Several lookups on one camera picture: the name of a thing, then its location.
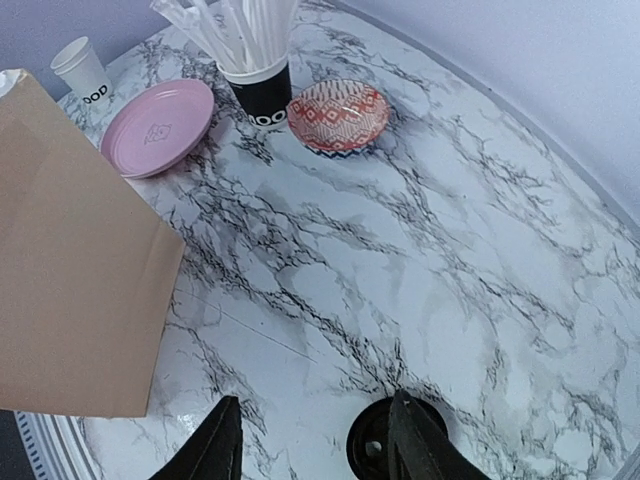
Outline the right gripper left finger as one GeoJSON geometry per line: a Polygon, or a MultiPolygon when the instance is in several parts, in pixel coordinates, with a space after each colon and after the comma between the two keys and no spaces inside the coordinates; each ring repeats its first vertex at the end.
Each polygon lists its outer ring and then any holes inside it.
{"type": "Polygon", "coordinates": [[[236,396],[224,396],[186,443],[150,480],[239,480],[243,433],[236,396]]]}

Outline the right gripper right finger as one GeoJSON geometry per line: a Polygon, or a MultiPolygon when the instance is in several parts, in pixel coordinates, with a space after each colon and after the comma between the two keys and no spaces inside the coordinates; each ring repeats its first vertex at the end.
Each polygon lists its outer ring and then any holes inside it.
{"type": "Polygon", "coordinates": [[[390,479],[488,479],[404,390],[397,391],[391,403],[388,466],[390,479]]]}

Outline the brown paper bag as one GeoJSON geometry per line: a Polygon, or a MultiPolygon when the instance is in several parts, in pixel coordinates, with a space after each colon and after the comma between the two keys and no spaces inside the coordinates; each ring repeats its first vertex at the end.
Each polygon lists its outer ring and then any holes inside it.
{"type": "Polygon", "coordinates": [[[26,70],[1,74],[1,405],[146,414],[185,244],[26,70]]]}

